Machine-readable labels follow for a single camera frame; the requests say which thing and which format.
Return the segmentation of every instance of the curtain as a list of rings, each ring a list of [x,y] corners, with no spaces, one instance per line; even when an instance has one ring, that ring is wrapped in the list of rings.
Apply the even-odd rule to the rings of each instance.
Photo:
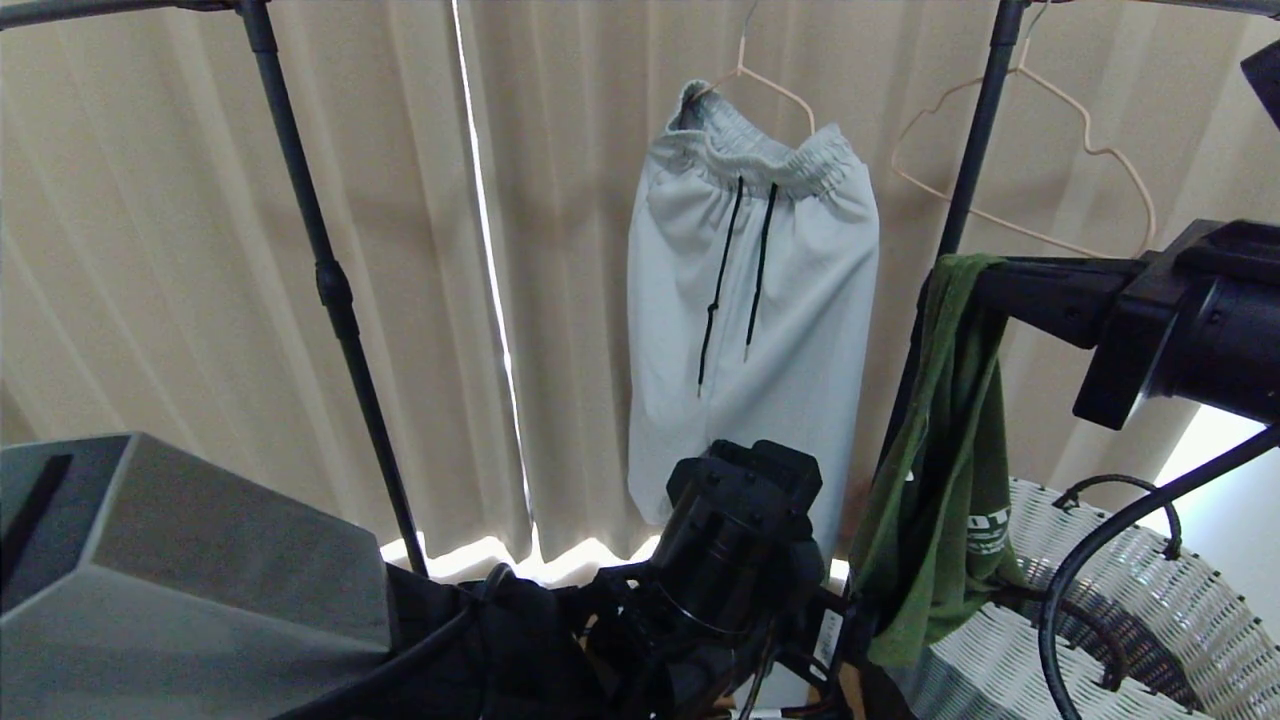
[[[270,12],[428,552],[525,553],[449,6]],[[398,537],[239,18],[72,20],[3,53],[4,372],[35,434],[146,430]]]
[[[531,519],[547,557],[590,537],[630,556],[655,532],[625,486],[627,227],[649,140],[685,81],[730,69],[746,9],[463,1],[454,28],[443,3],[271,4],[430,555],[494,536],[522,557]],[[750,26],[748,64],[840,124],[879,205],[850,529],[946,211],[891,173],[890,150],[918,110],[982,73],[993,13],[993,1],[765,1]],[[1037,24],[1029,64],[1142,172],[1164,246],[1199,217],[1277,220],[1280,133],[1238,67],[1275,27],[1070,3]],[[5,33],[0,63],[5,442],[143,429],[394,537],[238,18],[155,10],[23,28]],[[803,111],[751,81],[724,94],[785,142],[808,135]],[[950,187],[975,96],[922,120],[902,164]],[[1080,151],[1075,114],[1020,78],[975,205],[1119,255],[1144,229],[1119,168]],[[977,218],[961,251],[1056,254]],[[1120,433],[1075,419],[1089,354],[1018,323],[1002,359],[1012,470],[1037,482],[1155,477],[1190,416],[1190,404],[1156,400]],[[1115,506],[1124,492],[1088,500]]]

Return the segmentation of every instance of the white wicker basket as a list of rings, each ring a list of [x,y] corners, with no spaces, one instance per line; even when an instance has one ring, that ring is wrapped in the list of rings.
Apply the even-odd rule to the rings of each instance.
[[[1032,587],[1044,587],[1108,516],[1087,505],[1060,510],[1052,505],[1057,492],[1025,480],[1012,479],[1010,493],[1010,541]],[[1082,648],[1059,653],[1082,715],[1187,717],[1192,707],[1219,720],[1280,717],[1280,648],[1216,570],[1189,552],[1167,560],[1166,543],[1146,528],[1125,530],[1084,566],[1068,596],[1120,639],[1132,665],[1119,692],[1102,689],[1102,666],[1085,650],[1106,657],[1105,646],[1064,620],[1062,634]],[[988,605],[925,651],[916,667],[890,674],[920,717],[1056,716],[1036,629],[1002,607]]]

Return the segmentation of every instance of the beige wire hanger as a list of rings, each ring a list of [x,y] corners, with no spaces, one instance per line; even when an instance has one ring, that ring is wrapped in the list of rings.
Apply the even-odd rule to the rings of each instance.
[[[1143,237],[1142,245],[1139,245],[1138,249],[1133,254],[1133,256],[1137,258],[1143,251],[1146,251],[1148,247],[1151,247],[1151,243],[1156,238],[1156,206],[1151,201],[1151,192],[1147,191],[1147,184],[1144,182],[1142,182],[1142,177],[1138,174],[1138,170],[1133,167],[1133,163],[1129,161],[1129,158],[1126,158],[1124,152],[1121,152],[1119,150],[1115,150],[1112,147],[1093,147],[1093,143],[1089,140],[1089,128],[1092,127],[1093,119],[1089,115],[1089,111],[1087,109],[1084,109],[1084,106],[1080,105],[1079,101],[1076,101],[1074,97],[1071,97],[1070,95],[1068,95],[1066,92],[1064,92],[1060,87],[1057,87],[1056,85],[1048,82],[1047,79],[1044,79],[1043,77],[1041,77],[1038,73],[1036,73],[1034,70],[1032,70],[1030,68],[1027,67],[1027,51],[1028,51],[1028,49],[1030,49],[1032,31],[1036,28],[1036,23],[1039,22],[1041,17],[1044,15],[1044,12],[1048,10],[1050,4],[1051,3],[1046,1],[1044,6],[1041,8],[1041,12],[1037,13],[1036,18],[1032,19],[1032,24],[1027,28],[1027,38],[1023,41],[1023,51],[1021,51],[1021,55],[1018,59],[1018,65],[1014,67],[1011,70],[1009,70],[1009,74],[1023,76],[1027,79],[1032,81],[1033,83],[1036,83],[1036,85],[1043,87],[1044,90],[1047,90],[1051,95],[1053,95],[1059,100],[1062,100],[1064,102],[1066,102],[1068,105],[1070,105],[1080,115],[1080,119],[1084,122],[1084,129],[1083,129],[1084,151],[1088,152],[1089,155],[1094,155],[1094,156],[1096,155],[1111,155],[1124,168],[1125,173],[1129,176],[1129,179],[1133,181],[1134,187],[1138,188],[1138,193],[1142,195],[1142,204],[1147,208],[1147,234]],[[893,150],[892,150],[892,152],[890,152],[890,168],[892,168],[892,170],[897,176],[900,176],[902,179],[910,182],[911,184],[919,187],[920,190],[928,192],[929,195],[933,195],[934,197],[940,197],[942,200],[946,200],[947,202],[951,201],[951,196],[950,195],[942,192],[941,190],[937,190],[936,187],[931,187],[931,186],[925,184],[924,182],[922,182],[922,181],[911,177],[910,174],[908,174],[906,170],[904,170],[902,167],[899,164],[897,151],[902,147],[902,141],[906,140],[906,135],[909,132],[911,132],[911,128],[915,126],[915,123],[920,118],[923,118],[924,115],[934,115],[934,114],[937,114],[938,110],[942,109],[942,105],[947,101],[947,97],[950,97],[951,95],[954,95],[954,94],[956,94],[956,92],[959,92],[959,91],[961,91],[961,90],[964,90],[966,87],[972,87],[972,86],[978,85],[980,82],[982,82],[982,78],[979,77],[979,78],[972,79],[969,82],[957,85],[957,86],[947,90],[946,92],[942,94],[941,97],[938,97],[937,105],[934,105],[929,110],[920,110],[919,113],[916,113],[916,115],[914,118],[911,118],[911,122],[906,123],[906,127],[902,128],[902,135],[900,135],[897,137],[897,142],[893,143]],[[974,215],[977,215],[977,217],[979,217],[979,218],[982,218],[984,220],[989,220],[992,223],[996,223],[997,225],[1001,225],[1004,228],[1009,228],[1009,229],[1011,229],[1014,232],[1018,232],[1018,233],[1025,234],[1028,237],[1036,238],[1036,240],[1038,240],[1041,242],[1046,242],[1048,245],[1053,245],[1053,246],[1061,247],[1064,250],[1070,250],[1073,252],[1079,252],[1080,255],[1085,255],[1088,258],[1114,258],[1112,255],[1106,255],[1106,254],[1102,254],[1102,252],[1097,252],[1094,250],[1089,250],[1087,247],[1080,247],[1079,245],[1073,245],[1070,242],[1050,237],[1050,236],[1047,236],[1044,233],[1039,233],[1039,232],[1036,232],[1033,229],[1024,228],[1024,227],[1021,227],[1019,224],[1010,223],[1009,220],[997,218],[997,217],[995,217],[995,215],[992,215],[989,213],[984,213],[984,211],[978,210],[975,208],[970,209],[969,213],[972,213],[972,214],[974,214]]]
[[[707,95],[708,92],[716,90],[721,85],[723,85],[723,83],[726,83],[726,82],[728,82],[728,81],[731,81],[731,79],[733,79],[736,77],[746,76],[746,77],[749,77],[749,78],[759,82],[760,85],[768,87],[769,90],[773,90],[774,92],[778,92],[780,95],[782,95],[787,100],[791,100],[796,105],[800,105],[800,108],[804,109],[805,114],[809,115],[809,135],[813,135],[813,133],[817,132],[817,124],[814,123],[814,119],[813,119],[813,108],[810,108],[809,104],[805,102],[804,100],[801,100],[800,96],[796,95],[795,92],[791,92],[790,90],[782,87],[781,85],[773,82],[772,79],[762,76],[760,73],[758,73],[758,72],[753,70],[751,68],[748,68],[746,65],[742,64],[742,59],[746,55],[746,31],[748,31],[749,26],[751,24],[751,15],[755,13],[755,6],[759,5],[759,4],[760,4],[760,0],[755,0],[754,3],[751,3],[751,9],[746,12],[746,18],[742,20],[742,37],[739,38],[739,41],[737,41],[737,67],[733,68],[732,70],[730,70],[728,73],[726,73],[718,81],[708,85],[707,87],[704,87],[698,95],[694,95],[692,97],[690,97],[690,100],[698,100],[699,97],[701,97],[703,95]]]

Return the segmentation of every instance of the drawstring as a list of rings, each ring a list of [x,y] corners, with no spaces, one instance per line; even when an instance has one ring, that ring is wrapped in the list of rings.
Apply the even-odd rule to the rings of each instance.
[[[751,319],[746,323],[746,346],[742,348],[742,361],[751,348],[751,336],[755,333],[755,311],[760,307],[760,288],[764,286],[764,251],[769,243],[769,220],[773,219],[773,201],[778,199],[778,183],[769,187],[769,205],[764,209],[764,227],[760,228],[760,263],[755,266],[755,297],[751,299]]]
[[[772,209],[772,196],[769,199],[769,208]],[[712,342],[712,323],[716,319],[716,310],[719,310],[719,290],[721,284],[724,282],[724,265],[728,263],[728,246],[733,241],[733,225],[737,224],[737,209],[742,206],[742,176],[737,177],[737,197],[733,199],[733,214],[728,219],[728,233],[724,237],[724,254],[721,255],[721,270],[716,277],[716,297],[712,299],[712,304],[707,306],[707,333],[703,334],[703,352],[698,359],[698,397],[703,396],[703,377],[707,374],[707,347]],[[768,227],[768,220],[765,220],[765,227]],[[755,318],[755,311],[751,311],[751,318]]]

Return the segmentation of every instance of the basket handle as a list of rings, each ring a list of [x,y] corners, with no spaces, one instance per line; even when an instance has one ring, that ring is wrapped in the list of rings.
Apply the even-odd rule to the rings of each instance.
[[[1139,487],[1147,492],[1155,492],[1156,486],[1148,483],[1147,480],[1134,478],[1133,475],[1121,475],[1119,473],[1111,473],[1106,475],[1093,475],[1092,478],[1080,480],[1066,489],[1062,497],[1053,501],[1053,507],[1066,510],[1070,507],[1080,506],[1080,493],[1093,486],[1100,486],[1102,483],[1126,483],[1134,487]],[[1172,502],[1165,503],[1165,514],[1169,515],[1169,543],[1165,546],[1164,556],[1166,560],[1178,560],[1181,555],[1183,548],[1183,523],[1178,519],[1178,510],[1174,507]]]

